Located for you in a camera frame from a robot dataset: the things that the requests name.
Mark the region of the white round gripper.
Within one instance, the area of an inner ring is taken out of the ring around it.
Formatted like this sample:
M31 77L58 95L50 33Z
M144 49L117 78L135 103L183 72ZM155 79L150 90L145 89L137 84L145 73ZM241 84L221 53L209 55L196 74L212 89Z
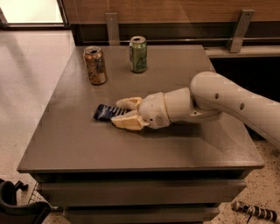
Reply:
M148 126L157 130L171 124L165 106L165 94L162 92L150 94L144 99L141 97L121 99L115 105L118 108L132 110L111 118L111 122L117 128L142 130Z

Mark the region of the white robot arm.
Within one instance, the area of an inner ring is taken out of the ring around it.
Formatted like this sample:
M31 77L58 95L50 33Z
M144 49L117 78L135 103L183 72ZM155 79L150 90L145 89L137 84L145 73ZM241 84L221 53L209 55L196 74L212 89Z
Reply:
M111 122L120 129L157 130L171 123L203 123L227 113L280 147L280 103L238 86L215 72L196 74L189 87L171 92L121 99L116 103L127 113Z

